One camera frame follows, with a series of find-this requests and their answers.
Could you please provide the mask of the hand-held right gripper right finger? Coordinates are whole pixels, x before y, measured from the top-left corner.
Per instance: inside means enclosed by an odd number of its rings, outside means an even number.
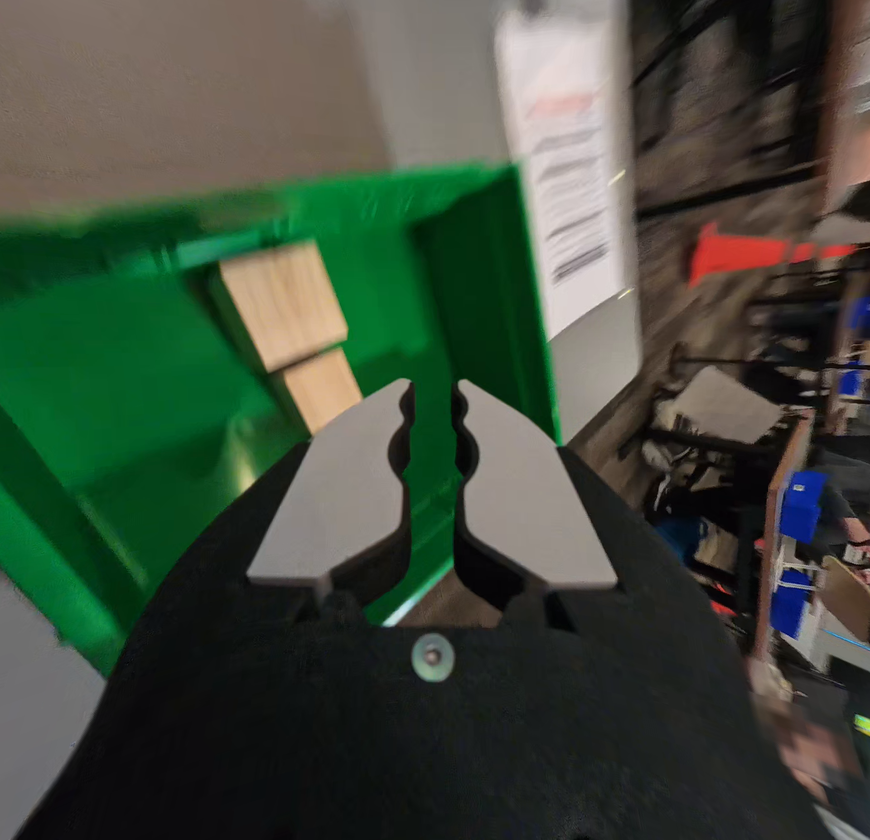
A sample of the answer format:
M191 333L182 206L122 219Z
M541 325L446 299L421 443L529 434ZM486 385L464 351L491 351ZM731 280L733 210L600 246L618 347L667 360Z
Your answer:
M614 570L556 442L468 379L451 392L453 567L496 610L523 594L604 592Z

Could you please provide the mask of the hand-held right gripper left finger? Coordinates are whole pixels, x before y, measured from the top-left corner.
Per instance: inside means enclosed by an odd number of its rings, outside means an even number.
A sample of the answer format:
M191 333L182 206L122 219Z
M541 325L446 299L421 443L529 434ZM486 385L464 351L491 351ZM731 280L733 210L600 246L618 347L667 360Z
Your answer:
M415 389L397 379L343 412L309 443L248 566L251 584L347 592L371 604L411 559L410 462Z

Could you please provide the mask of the medium wooden cube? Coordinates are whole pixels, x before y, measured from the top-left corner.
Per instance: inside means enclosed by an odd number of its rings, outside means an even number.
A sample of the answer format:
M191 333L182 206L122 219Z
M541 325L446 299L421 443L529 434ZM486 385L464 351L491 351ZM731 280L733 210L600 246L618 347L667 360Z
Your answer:
M279 370L275 382L310 435L364 398L342 345Z

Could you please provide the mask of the large wooden cube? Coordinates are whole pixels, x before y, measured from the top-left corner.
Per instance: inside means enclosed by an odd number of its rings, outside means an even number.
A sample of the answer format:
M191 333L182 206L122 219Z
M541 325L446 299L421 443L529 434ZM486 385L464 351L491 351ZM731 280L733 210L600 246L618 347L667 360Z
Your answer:
M243 342L269 374L347 341L349 326L314 240L224 260L217 281Z

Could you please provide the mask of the green plastic bin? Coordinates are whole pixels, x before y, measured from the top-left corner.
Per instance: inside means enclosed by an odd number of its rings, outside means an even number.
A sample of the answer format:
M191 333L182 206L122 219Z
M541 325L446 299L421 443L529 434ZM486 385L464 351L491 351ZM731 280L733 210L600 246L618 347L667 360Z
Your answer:
M103 678L180 555L298 443L231 315L220 263L313 241L364 395L414 383L395 623L451 566L452 385L561 442L511 165L349 174L2 219L2 571Z

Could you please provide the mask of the grey desk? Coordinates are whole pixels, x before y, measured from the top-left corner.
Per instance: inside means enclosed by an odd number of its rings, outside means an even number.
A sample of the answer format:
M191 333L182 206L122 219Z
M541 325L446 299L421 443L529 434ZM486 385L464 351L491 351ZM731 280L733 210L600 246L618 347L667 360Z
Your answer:
M452 165L517 169L499 20L607 22L625 288L547 342L562 442L640 367L630 198L627 0L2 0L2 219ZM545 323L538 287L538 302ZM85 707L21 838L604 838L628 769L593 767L580 665L592 636L448 627L442 688L424 629L326 619L335 591L246 576L315 435L180 555L103 678L38 613L69 676L24 689L38 736ZM601 480L556 442L602 544Z

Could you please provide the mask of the grey seat chair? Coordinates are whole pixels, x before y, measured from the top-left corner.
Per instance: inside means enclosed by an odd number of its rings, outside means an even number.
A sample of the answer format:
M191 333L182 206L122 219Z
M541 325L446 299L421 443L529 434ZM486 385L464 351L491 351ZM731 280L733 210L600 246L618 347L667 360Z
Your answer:
M774 404L717 367L703 367L672 401L672 411L702 434L754 444L784 416Z

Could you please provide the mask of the blue storage box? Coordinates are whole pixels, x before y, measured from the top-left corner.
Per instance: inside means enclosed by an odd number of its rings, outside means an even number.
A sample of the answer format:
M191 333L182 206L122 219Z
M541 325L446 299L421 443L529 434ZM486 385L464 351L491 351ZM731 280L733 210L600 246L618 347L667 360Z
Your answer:
M794 541L809 544L821 516L821 496L827 476L815 470L795 472L789 479L779 508L779 531Z
M771 599L770 626L782 636L799 637L804 606L812 598L812 573L787 568L781 574Z

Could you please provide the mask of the orange traffic cone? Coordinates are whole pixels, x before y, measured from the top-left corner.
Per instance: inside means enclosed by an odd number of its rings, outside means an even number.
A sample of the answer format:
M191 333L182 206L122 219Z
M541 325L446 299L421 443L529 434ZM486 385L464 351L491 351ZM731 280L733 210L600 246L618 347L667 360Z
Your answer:
M712 275L840 259L857 250L854 243L823 246L817 242L723 234L715 222L710 222L699 232L689 262L687 287L694 289Z

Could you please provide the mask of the printed paper sheet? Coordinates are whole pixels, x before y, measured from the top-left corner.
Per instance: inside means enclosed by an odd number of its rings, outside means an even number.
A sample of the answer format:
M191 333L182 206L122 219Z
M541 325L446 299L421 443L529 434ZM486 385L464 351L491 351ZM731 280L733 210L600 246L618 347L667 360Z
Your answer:
M611 55L607 22L513 11L495 33L549 339L625 288Z

